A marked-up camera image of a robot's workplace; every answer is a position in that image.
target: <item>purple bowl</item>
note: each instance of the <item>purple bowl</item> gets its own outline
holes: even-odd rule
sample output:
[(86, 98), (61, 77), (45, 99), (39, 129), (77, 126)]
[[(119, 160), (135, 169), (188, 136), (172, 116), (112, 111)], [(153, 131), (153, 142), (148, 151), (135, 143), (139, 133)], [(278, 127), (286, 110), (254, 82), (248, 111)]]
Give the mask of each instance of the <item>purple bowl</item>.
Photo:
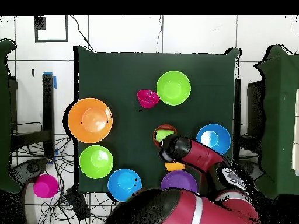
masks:
[(193, 176), (182, 170), (172, 171), (168, 173), (161, 182), (161, 189), (180, 188), (197, 193), (197, 183)]

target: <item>pink bowl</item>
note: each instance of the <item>pink bowl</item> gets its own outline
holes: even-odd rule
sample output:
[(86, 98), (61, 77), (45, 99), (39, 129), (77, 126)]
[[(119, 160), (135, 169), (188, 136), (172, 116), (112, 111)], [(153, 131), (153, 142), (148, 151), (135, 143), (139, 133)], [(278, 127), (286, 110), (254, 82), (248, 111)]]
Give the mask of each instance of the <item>pink bowl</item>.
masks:
[(160, 101), (157, 93), (148, 89), (139, 90), (137, 92), (137, 98), (140, 105), (145, 109), (152, 108)]
[(40, 198), (51, 198), (55, 196), (58, 191), (58, 182), (56, 178), (51, 175), (41, 175), (34, 183), (33, 191), (35, 195)]

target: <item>power strip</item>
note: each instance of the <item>power strip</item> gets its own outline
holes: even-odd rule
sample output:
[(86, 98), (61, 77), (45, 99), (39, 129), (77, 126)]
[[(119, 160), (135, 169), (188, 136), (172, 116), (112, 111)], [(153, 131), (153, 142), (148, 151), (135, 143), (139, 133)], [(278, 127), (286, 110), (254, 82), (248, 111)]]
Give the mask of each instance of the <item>power strip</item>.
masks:
[(78, 220), (84, 220), (91, 216), (91, 211), (89, 210), (86, 200), (83, 194), (74, 192), (72, 187), (67, 189), (67, 195), (65, 196), (68, 203), (74, 207), (74, 212), (78, 217)]

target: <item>blue bowl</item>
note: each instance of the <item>blue bowl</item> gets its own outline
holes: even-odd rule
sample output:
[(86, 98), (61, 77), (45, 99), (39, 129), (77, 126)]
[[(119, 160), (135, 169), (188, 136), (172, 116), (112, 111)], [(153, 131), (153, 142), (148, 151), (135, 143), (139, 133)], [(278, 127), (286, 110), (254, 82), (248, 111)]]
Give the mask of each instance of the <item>blue bowl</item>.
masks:
[(222, 125), (208, 124), (197, 133), (196, 141), (224, 155), (231, 146), (231, 136)]
[(125, 202), (142, 188), (139, 175), (131, 169), (118, 169), (108, 179), (108, 190), (120, 202)]

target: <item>green object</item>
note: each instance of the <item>green object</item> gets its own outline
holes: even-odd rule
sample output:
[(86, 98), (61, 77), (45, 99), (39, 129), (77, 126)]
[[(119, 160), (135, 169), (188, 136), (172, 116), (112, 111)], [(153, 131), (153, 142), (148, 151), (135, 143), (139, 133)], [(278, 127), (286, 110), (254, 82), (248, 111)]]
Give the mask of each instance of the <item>green object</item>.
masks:
[[(164, 123), (174, 126), (186, 137), (196, 137), (198, 130), (210, 123), (222, 125), (232, 135), (234, 69), (239, 49), (233, 48), (225, 55), (95, 53), (81, 46), (77, 49), (79, 98), (97, 98), (105, 102), (113, 114), (111, 132), (97, 143), (113, 154), (112, 172), (131, 169), (140, 176), (144, 188), (159, 188), (167, 170), (158, 156), (152, 133)], [(157, 104), (140, 111), (136, 92), (154, 91), (159, 77), (171, 70), (181, 71), (192, 82), (188, 100), (177, 107)], [(88, 146), (79, 142), (79, 154)], [(231, 149), (226, 155), (231, 156)], [(200, 173), (191, 167), (186, 171), (200, 185)], [(79, 170), (78, 190), (107, 193), (108, 179), (109, 176), (93, 180)]]
[(11, 166), (11, 97), (9, 93), (8, 54), (16, 48), (11, 40), (0, 40), (0, 189), (9, 193), (19, 193), (20, 185), (9, 175)]
[(171, 135), (175, 133), (174, 131), (171, 131), (169, 129), (159, 129), (156, 131), (156, 140), (158, 142), (161, 142), (164, 138), (166, 138), (167, 136)]
[(157, 82), (157, 94), (167, 105), (176, 106), (189, 97), (191, 84), (186, 75), (179, 71), (164, 73)]
[(108, 149), (100, 145), (92, 145), (80, 155), (80, 168), (91, 179), (107, 176), (113, 167), (113, 157)]
[(299, 195), (299, 177), (291, 168), (299, 55), (290, 55), (281, 46), (273, 45), (256, 67), (261, 70), (266, 87), (266, 123), (261, 141), (261, 167), (266, 174), (256, 181), (256, 186), (271, 199), (279, 194)]

